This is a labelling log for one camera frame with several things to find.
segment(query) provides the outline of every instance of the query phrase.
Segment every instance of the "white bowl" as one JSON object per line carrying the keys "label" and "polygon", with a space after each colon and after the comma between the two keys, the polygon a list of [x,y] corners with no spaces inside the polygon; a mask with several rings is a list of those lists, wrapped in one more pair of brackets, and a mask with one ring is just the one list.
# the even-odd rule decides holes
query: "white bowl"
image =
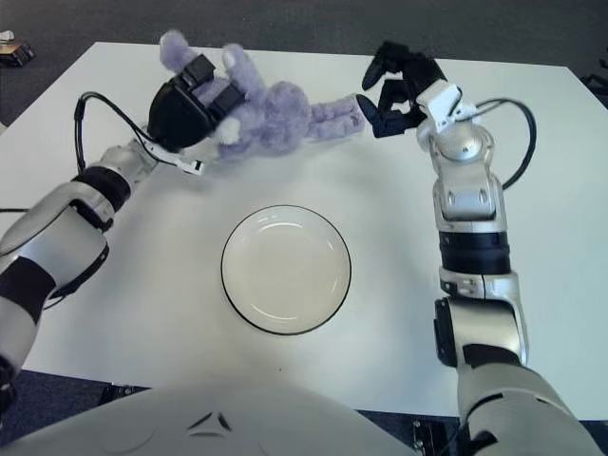
{"label": "white bowl", "polygon": [[267,207],[228,238],[221,280],[249,323],[268,333],[301,334],[328,321],[344,302],[351,258],[344,239],[316,212]]}

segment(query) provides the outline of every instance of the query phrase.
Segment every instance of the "stuffed animal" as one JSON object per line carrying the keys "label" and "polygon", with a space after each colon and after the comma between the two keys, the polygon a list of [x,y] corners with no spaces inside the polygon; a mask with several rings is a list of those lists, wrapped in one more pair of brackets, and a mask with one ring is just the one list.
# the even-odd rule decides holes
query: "stuffed animal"
{"label": "stuffed animal", "polygon": [[[167,69],[178,73],[197,56],[180,32],[170,30],[162,36],[161,62]],[[224,47],[222,60],[229,79],[216,77],[194,92],[203,105],[208,105],[229,82],[245,95],[245,103],[216,129],[220,158],[237,158],[254,149],[278,155],[294,150],[304,138],[343,138],[365,126],[354,94],[334,102],[310,104],[304,91],[292,83],[267,87],[241,46]]]}

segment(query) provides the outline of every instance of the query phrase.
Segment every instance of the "gray carpet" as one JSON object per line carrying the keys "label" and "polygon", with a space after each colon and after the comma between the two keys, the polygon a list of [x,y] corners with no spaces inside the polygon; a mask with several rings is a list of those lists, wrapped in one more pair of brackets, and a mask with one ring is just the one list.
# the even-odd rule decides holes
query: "gray carpet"
{"label": "gray carpet", "polygon": [[[170,28],[198,46],[290,51],[373,54],[391,39],[436,57],[561,65],[581,76],[598,69],[606,18],[606,0],[0,0],[0,30],[37,53],[25,68],[0,68],[0,122],[14,121],[95,41],[156,43]],[[95,407],[104,385],[24,372],[18,387],[0,446]],[[411,417],[364,414],[408,440]],[[588,426],[605,441],[602,423]]]}

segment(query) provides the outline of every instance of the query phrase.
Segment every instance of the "robot finger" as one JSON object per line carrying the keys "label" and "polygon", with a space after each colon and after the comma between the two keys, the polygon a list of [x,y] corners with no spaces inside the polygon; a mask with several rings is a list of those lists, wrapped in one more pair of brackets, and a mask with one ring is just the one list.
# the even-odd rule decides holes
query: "robot finger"
{"label": "robot finger", "polygon": [[378,109],[390,111],[395,103],[405,103],[409,101],[409,91],[406,83],[398,79],[387,79],[382,85]]}
{"label": "robot finger", "polygon": [[425,118],[425,115],[416,106],[404,114],[397,110],[381,111],[364,95],[357,95],[356,100],[361,112],[371,124],[373,136],[376,138],[401,135],[407,129],[418,126]]}
{"label": "robot finger", "polygon": [[411,52],[409,48],[397,43],[385,41],[376,51],[363,77],[362,87],[364,90],[372,88],[385,73],[398,73],[403,71],[404,64],[408,61]]}

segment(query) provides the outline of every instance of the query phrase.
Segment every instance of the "wire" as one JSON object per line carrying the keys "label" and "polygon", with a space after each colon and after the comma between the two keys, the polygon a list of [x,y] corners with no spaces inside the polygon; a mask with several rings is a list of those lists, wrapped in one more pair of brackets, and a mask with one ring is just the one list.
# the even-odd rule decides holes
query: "wire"
{"label": "wire", "polygon": [[67,295],[65,296],[61,296],[59,299],[57,299],[55,302],[51,302],[50,304],[48,304],[46,307],[42,308],[42,312],[47,311],[48,309],[52,309],[53,307],[55,307],[57,304],[60,304],[64,299],[67,298]]}
{"label": "wire", "polygon": [[112,103],[106,96],[102,95],[101,93],[85,92],[78,99],[78,102],[76,103],[76,108],[74,109],[74,147],[76,149],[76,166],[78,167],[78,172],[80,174],[82,174],[83,171],[85,171],[86,169],[85,152],[83,151],[83,119],[85,118],[86,103],[90,99],[97,99],[103,102],[110,109],[112,109],[121,119],[123,119],[123,121],[131,127],[131,130],[133,130],[133,133],[142,145],[142,148],[146,154],[148,154],[157,162],[173,164],[168,161],[159,160],[154,155],[152,155],[152,153],[145,146],[143,138],[152,143],[154,142],[154,140],[145,131],[139,128],[126,114],[124,114],[124,112],[117,105]]}
{"label": "wire", "polygon": [[23,207],[0,207],[0,214],[23,214],[29,211]]}
{"label": "wire", "polygon": [[484,114],[487,114],[488,112],[493,111],[497,107],[502,106],[504,104],[512,104],[520,109],[520,111],[525,116],[525,120],[528,123],[528,130],[530,131],[530,139],[528,141],[528,146],[525,150],[525,154],[523,155],[523,160],[520,164],[520,167],[517,168],[513,176],[507,179],[506,182],[503,184],[503,190],[506,190],[507,188],[513,186],[513,184],[517,182],[521,176],[523,176],[523,173],[525,173],[525,170],[530,165],[530,162],[532,162],[532,157],[534,156],[534,151],[536,150],[537,139],[537,127],[536,120],[534,119],[534,114],[532,114],[532,111],[528,106],[518,100],[512,100],[510,98],[492,98],[476,104],[476,107],[478,109],[486,105],[489,105],[489,107],[476,112],[472,116],[469,116],[465,119],[461,119],[461,122],[468,121],[475,117],[483,116]]}

